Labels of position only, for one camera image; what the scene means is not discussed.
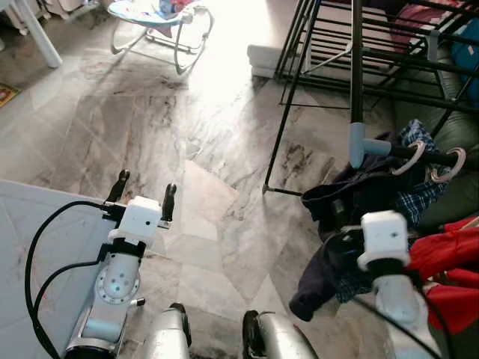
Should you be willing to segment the navy blue garment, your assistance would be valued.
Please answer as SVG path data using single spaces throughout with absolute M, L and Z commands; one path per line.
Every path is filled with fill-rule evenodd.
M 359 225 L 365 213 L 396 209 L 392 202 L 397 192 L 412 187 L 410 175 L 391 174 L 397 165 L 397 159 L 370 156 L 359 168 L 348 167 L 328 184 L 308 189 L 301 196 L 302 205 L 317 223 L 321 246 L 302 270 L 296 291 L 288 301 L 290 313 L 299 320 L 311 321 L 326 302 L 336 300 L 341 278 L 356 276 L 372 285 L 357 260 L 329 259 L 329 237 L 344 226 Z

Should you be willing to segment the light blue plastic table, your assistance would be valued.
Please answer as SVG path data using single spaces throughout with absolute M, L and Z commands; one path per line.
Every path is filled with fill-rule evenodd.
M 24 297 L 28 246 L 49 215 L 81 195 L 0 179 L 0 359 L 50 359 L 34 337 Z M 98 257 L 111 225 L 89 206 L 62 212 L 42 233 L 34 251 L 31 290 L 71 263 Z M 65 350 L 91 290 L 94 267 L 69 270 L 45 291 L 39 318 L 52 344 Z

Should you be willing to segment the blue plaid shirt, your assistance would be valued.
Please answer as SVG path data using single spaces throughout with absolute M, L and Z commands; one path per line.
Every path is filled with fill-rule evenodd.
M 420 141 L 428 153 L 437 153 L 438 147 L 428 128 L 418 119 L 411 120 L 400 131 L 400 143 L 411 146 L 415 141 Z M 448 182 L 434 182 L 425 179 L 425 175 L 413 175 L 414 184 L 410 189 L 401 189 L 392 204 L 397 212 L 404 215 L 409 224 L 418 224 L 429 206 L 438 201 L 440 196 L 448 189 Z M 352 300 L 353 297 L 370 292 L 370 284 L 353 276 L 341 278 L 338 283 L 338 293 L 335 297 L 339 302 Z

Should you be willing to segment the red shirt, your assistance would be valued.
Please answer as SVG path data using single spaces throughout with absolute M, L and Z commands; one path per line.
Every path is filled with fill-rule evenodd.
M 478 218 L 465 218 L 442 226 L 442 232 L 417 239 L 410 250 L 408 268 L 427 282 L 424 293 L 434 304 L 429 322 L 461 333 L 476 323 L 479 314 Z

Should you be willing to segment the green leather sofa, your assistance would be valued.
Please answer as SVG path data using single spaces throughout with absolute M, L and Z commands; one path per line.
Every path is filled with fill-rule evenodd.
M 420 120 L 429 130 L 434 129 L 445 115 L 440 107 L 399 102 L 393 105 L 394 124 L 404 129 L 410 120 Z M 454 111 L 444 126 L 434 136 L 437 147 L 444 153 L 452 147 L 468 150 L 470 157 L 479 153 L 479 117 Z M 420 222 L 415 226 L 425 233 L 434 233 L 444 224 L 471 218 L 479 210 L 479 175 L 477 172 L 461 171 L 448 182 L 444 194 L 425 209 Z

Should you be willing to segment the silver right robot leg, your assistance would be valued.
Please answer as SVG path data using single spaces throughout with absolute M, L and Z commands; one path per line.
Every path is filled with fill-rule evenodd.
M 247 310 L 242 319 L 243 359 L 319 359 L 308 338 L 287 316 Z

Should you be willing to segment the silver robot leg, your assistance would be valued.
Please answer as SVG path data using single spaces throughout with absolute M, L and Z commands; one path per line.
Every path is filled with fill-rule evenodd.
M 319 359 L 308 338 L 287 316 L 247 310 L 242 319 L 243 359 Z
M 153 321 L 151 332 L 135 353 L 135 359 L 189 359 L 192 344 L 186 308 L 172 302 Z

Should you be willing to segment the silver left robot leg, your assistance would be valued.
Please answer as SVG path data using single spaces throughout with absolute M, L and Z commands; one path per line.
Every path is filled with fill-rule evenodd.
M 189 359 L 192 344 L 186 308 L 172 302 L 153 321 L 151 332 L 135 353 L 135 359 Z

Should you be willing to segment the small colourful floor mat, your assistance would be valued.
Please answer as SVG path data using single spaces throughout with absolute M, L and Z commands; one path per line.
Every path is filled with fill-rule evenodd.
M 20 92 L 20 89 L 17 87 L 0 82 L 0 108 L 7 105 L 7 103 L 14 99 Z

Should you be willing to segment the blue plastic storage bin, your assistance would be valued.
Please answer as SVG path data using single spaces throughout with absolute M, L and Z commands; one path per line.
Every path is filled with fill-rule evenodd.
M 464 28 L 460 28 L 456 33 L 460 37 L 479 40 L 479 19 L 470 20 Z M 451 54 L 453 62 L 460 67 L 476 70 L 479 64 L 479 46 L 464 44 L 462 42 L 452 42 Z M 479 102 L 479 79 L 478 76 L 472 76 L 472 81 L 466 87 L 466 96 L 477 103 Z

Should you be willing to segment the white low ledge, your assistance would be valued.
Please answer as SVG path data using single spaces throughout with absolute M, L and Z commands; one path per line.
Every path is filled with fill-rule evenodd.
M 276 76 L 278 62 L 283 55 L 283 48 L 250 44 L 246 54 L 251 68 L 251 75 L 273 79 Z

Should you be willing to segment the black clothes drying rack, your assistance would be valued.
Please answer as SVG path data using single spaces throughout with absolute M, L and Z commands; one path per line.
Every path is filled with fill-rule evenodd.
M 479 17 L 479 0 L 407 0 L 440 13 L 432 24 L 400 15 L 377 13 L 364 0 L 299 0 L 290 33 L 275 70 L 285 81 L 284 113 L 295 105 L 300 86 L 347 92 L 350 128 L 349 161 L 359 165 L 366 155 L 410 159 L 410 150 L 393 150 L 363 141 L 366 96 L 413 103 L 442 111 L 439 126 L 455 113 L 477 115 L 466 92 L 478 79 L 476 67 L 440 61 L 440 48 L 459 43 L 476 46 L 460 34 Z

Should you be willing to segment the white furniture leg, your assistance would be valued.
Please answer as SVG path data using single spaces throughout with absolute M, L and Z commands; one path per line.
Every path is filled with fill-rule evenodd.
M 28 6 L 27 0 L 0 0 L 0 11 L 3 10 L 12 10 L 16 13 L 28 29 L 28 34 L 33 37 L 48 67 L 52 69 L 61 67 L 63 62 L 61 56 L 37 20 L 37 14 Z

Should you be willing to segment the baby bouncer seat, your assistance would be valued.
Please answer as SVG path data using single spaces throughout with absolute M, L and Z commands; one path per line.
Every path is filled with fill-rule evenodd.
M 171 59 L 158 58 L 158 61 L 174 66 L 178 75 L 184 75 L 195 67 L 216 24 L 212 11 L 203 0 L 114 0 L 106 6 L 106 11 L 117 20 L 109 42 L 113 55 L 134 52 L 151 58 L 146 52 L 134 50 L 136 45 L 147 39 L 150 43 L 171 49 Z M 202 31 L 196 31 L 198 41 L 189 44 L 184 40 L 186 28 L 194 25 L 199 15 L 205 15 L 207 26 Z M 123 23 L 138 26 L 141 31 L 136 37 L 118 45 L 116 38 Z

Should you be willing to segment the maroon cloth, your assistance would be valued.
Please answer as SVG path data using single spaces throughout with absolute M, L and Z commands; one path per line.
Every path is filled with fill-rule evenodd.
M 455 11 L 437 9 L 437 7 L 429 7 L 426 4 L 405 4 L 398 14 L 390 19 L 390 22 L 397 25 L 391 34 L 394 50 L 404 51 L 421 40 L 420 34 L 405 30 L 403 26 L 422 28 L 427 31 L 435 30 L 435 28 L 446 31 L 453 27 L 453 20 L 458 15 Z

